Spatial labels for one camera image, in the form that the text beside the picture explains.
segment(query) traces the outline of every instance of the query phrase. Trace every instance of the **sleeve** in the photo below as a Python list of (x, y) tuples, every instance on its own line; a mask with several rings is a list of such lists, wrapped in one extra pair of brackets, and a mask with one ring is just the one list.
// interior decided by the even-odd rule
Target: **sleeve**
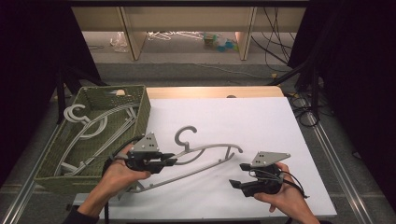
[(72, 208), (63, 224), (95, 224), (98, 220), (99, 217), (88, 217)]

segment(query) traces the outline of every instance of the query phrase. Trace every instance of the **white board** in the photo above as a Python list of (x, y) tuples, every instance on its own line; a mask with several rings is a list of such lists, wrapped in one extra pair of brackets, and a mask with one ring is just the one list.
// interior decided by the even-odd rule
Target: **white board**
[[(137, 194), (125, 194), (110, 201), (110, 217), (144, 221), (249, 220), (283, 217), (269, 213), (269, 204), (246, 198), (233, 189), (229, 179), (254, 181), (240, 163), (250, 163), (258, 151), (290, 153), (283, 160), (302, 183), (309, 206), (316, 216), (335, 216), (330, 197), (306, 146), (287, 98), (159, 99), (150, 100), (147, 131), (154, 132), (162, 153), (178, 153), (184, 147), (175, 142), (180, 128), (192, 125), (198, 132), (185, 131), (180, 141), (191, 148), (229, 143), (240, 146), (233, 158), (197, 175)], [(148, 186), (186, 174), (223, 159), (226, 147), (208, 149), (197, 161), (183, 166), (165, 167), (160, 174), (142, 181)], [(79, 194), (75, 204), (86, 194)]]

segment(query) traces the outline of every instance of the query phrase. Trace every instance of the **wire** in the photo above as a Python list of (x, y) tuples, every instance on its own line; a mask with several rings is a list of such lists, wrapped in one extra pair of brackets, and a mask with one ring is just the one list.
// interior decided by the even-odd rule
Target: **wire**
[(268, 38), (268, 37), (264, 34), (264, 32), (262, 32), (262, 36), (264, 36), (265, 39), (267, 39), (268, 41), (270, 41), (270, 42), (273, 43), (273, 44), (279, 45), (279, 46), (281, 46), (281, 47), (283, 47), (283, 48), (291, 49), (291, 47), (289, 47), (289, 46), (287, 46), (287, 45), (283, 45), (283, 44), (281, 44), (281, 43), (277, 43), (277, 42), (271, 40), (270, 38)]
[(283, 182), (285, 182), (285, 183), (287, 183), (287, 184), (289, 184), (289, 185), (292, 185), (293, 187), (297, 188), (297, 190), (300, 191), (300, 193), (303, 195), (304, 198), (309, 198), (309, 196), (306, 196), (306, 195), (305, 195), (303, 186), (301, 185), (300, 181), (299, 181), (294, 175), (292, 175), (291, 173), (286, 172), (286, 171), (281, 171), (281, 173), (290, 175), (295, 181), (297, 181), (298, 186), (297, 186), (296, 184), (294, 184), (293, 182), (290, 182), (290, 181), (285, 180), (285, 179), (283, 180)]
[(278, 56), (276, 56), (273, 52), (271, 52), (270, 50), (268, 50), (268, 48), (263, 47), (261, 44), (259, 44), (256, 39), (252, 36), (251, 39), (261, 48), (263, 49), (266, 53), (271, 54), (273, 57), (277, 58), (278, 60), (280, 60), (283, 64), (288, 64), (288, 62), (286, 62), (285, 60), (279, 58)]
[[(256, 172), (259, 172), (259, 173), (262, 173), (262, 174), (265, 174), (265, 175), (269, 175), (269, 176), (271, 176), (272, 178), (265, 178), (265, 177), (260, 177), (260, 176), (252, 175), (251, 172), (255, 172), (255, 173), (256, 173)], [(252, 170), (250, 170), (250, 171), (248, 172), (248, 175), (250, 175), (251, 177), (257, 178), (257, 179), (259, 179), (259, 180), (275, 180), (275, 181), (281, 180), (281, 178), (279, 178), (279, 176), (277, 176), (277, 175), (271, 174), (271, 173), (266, 172), (266, 171), (263, 171), (263, 170), (258, 170), (258, 169), (252, 169)]]
[(280, 33), (279, 33), (279, 26), (277, 24), (277, 12), (278, 12), (278, 7), (275, 7), (275, 20), (274, 20), (274, 24), (271, 22), (270, 17), (268, 16), (267, 10), (265, 9), (265, 7), (263, 8), (264, 12), (265, 12), (265, 16), (267, 17), (267, 20), (270, 22), (271, 25), (271, 29), (272, 29), (272, 33), (270, 36), (270, 41), (272, 38), (272, 35), (275, 34), (277, 40), (279, 41), (280, 47), (282, 49), (283, 55), (285, 56), (285, 59), (288, 61), (289, 60), (289, 54), (286, 52), (285, 48), (283, 47), (284, 45), (282, 44), (282, 40), (280, 38)]
[(291, 38), (293, 39), (293, 41), (296, 40), (296, 37), (294, 37), (291, 33), (289, 33), (289, 35), (291, 36)]
[[(295, 102), (297, 100), (303, 100), (303, 105), (297, 106), (295, 104)], [(320, 118), (318, 117), (318, 115), (316, 113), (313, 112), (313, 108), (306, 103), (305, 98), (300, 98), (300, 97), (290, 98), (289, 102), (290, 102), (290, 105), (294, 108), (292, 110), (293, 113), (294, 114), (299, 113), (299, 114), (295, 115), (295, 118), (298, 119), (298, 121), (300, 122), (301, 125), (303, 125), (307, 128), (311, 128), (318, 124), (318, 122), (320, 121)], [(312, 123), (312, 122), (307, 123), (304, 121), (304, 118), (307, 118), (308, 115), (312, 115), (314, 117), (314, 123)]]

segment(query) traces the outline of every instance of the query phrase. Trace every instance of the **hand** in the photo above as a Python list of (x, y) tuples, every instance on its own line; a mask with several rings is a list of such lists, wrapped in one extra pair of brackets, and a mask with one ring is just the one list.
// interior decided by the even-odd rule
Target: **hand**
[[(280, 170), (288, 173), (290, 172), (286, 164), (277, 162), (276, 165)], [(294, 183), (293, 179), (288, 174), (285, 174), (284, 179)], [(277, 194), (256, 193), (254, 194), (254, 198), (271, 204), (269, 210), (271, 213), (278, 208), (284, 214), (298, 220), (300, 223), (319, 223), (306, 203), (303, 195), (291, 185), (283, 184)]]
[[(126, 154), (131, 147), (132, 144), (128, 145), (121, 153)], [(120, 190), (128, 188), (135, 181), (147, 179), (150, 176), (150, 172), (133, 171), (125, 165), (125, 161), (115, 160), (107, 168), (99, 184), (91, 191), (78, 211), (89, 217), (98, 217), (111, 197), (117, 195)]]

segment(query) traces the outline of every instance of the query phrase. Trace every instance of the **metal bracket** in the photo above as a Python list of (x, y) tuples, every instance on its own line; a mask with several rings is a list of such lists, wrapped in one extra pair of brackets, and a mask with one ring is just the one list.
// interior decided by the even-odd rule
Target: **metal bracket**
[(148, 133), (138, 141), (129, 151), (130, 152), (156, 152), (159, 151), (157, 139), (154, 133)]
[(251, 162), (250, 166), (252, 168), (265, 167), (276, 163), (277, 161), (283, 161), (290, 157), (289, 153), (280, 152), (258, 152), (256, 157)]

